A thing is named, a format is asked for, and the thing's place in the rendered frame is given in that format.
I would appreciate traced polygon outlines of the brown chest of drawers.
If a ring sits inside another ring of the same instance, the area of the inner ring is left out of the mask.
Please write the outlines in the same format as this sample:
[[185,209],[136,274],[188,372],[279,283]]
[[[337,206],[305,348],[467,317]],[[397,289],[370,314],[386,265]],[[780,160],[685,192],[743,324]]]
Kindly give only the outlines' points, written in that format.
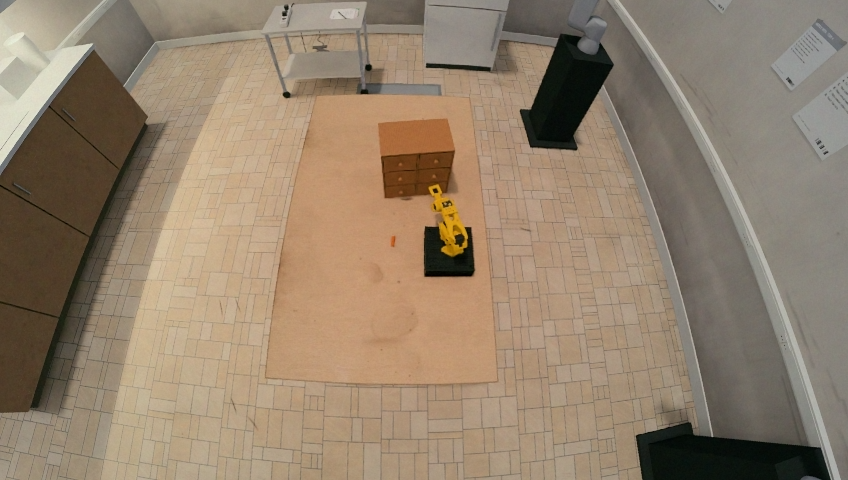
[[380,153],[381,153],[381,165],[382,165],[382,177],[383,177],[383,188],[384,188],[384,198],[386,199],[385,185],[384,183],[384,172],[393,172],[393,171],[384,171],[383,157],[386,156],[398,156],[398,155],[410,155],[417,154],[417,165],[416,169],[406,169],[406,170],[416,170],[416,184],[415,183],[406,183],[406,184],[415,184],[415,195],[410,196],[418,196],[417,195],[417,183],[427,183],[427,182],[418,182],[418,169],[430,169],[430,168],[419,168],[419,154],[424,153],[438,153],[438,152],[453,152],[451,166],[446,191],[448,191],[454,156],[455,156],[455,146],[452,138],[452,134],[450,131],[448,119],[427,119],[427,120],[411,120],[411,121],[396,121],[396,122],[384,122],[378,123],[379,130],[379,142],[380,142]]

